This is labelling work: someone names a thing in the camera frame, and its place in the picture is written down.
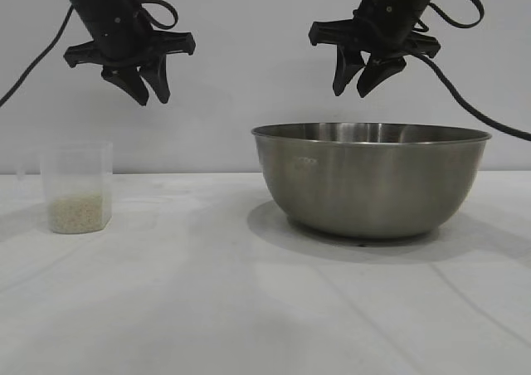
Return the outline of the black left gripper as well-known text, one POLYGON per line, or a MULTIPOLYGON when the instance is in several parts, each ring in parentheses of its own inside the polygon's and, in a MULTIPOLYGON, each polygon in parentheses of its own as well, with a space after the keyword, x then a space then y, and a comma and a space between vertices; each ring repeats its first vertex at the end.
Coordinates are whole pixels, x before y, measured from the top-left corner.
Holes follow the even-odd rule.
POLYGON ((104 66, 101 76, 105 81, 145 106, 149 92, 143 78, 162 104, 169 102, 165 54, 192 55, 195 41, 190 32, 173 32, 174 22, 162 24, 145 9, 127 13, 124 17, 113 13, 91 14, 80 9, 76 12, 92 40, 66 50, 64 58, 70 67, 85 63, 104 66), (139 71, 135 67, 108 67, 143 62, 139 71))

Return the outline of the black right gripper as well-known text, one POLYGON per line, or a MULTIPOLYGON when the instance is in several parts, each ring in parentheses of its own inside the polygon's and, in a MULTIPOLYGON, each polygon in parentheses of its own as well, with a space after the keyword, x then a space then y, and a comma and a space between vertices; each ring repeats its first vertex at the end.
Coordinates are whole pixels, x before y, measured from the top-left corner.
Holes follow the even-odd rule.
POLYGON ((337 46, 333 80, 336 96, 340 96, 364 68, 358 78, 357 90, 365 98, 385 80, 404 70, 407 62, 402 56, 409 51, 430 58, 438 54, 439 41, 426 34, 425 25, 417 29, 418 22, 414 12, 401 7, 361 5, 353 10, 349 19, 314 22, 309 30, 309 41, 313 46, 337 46), (365 65, 360 51, 382 58, 370 56, 365 65))

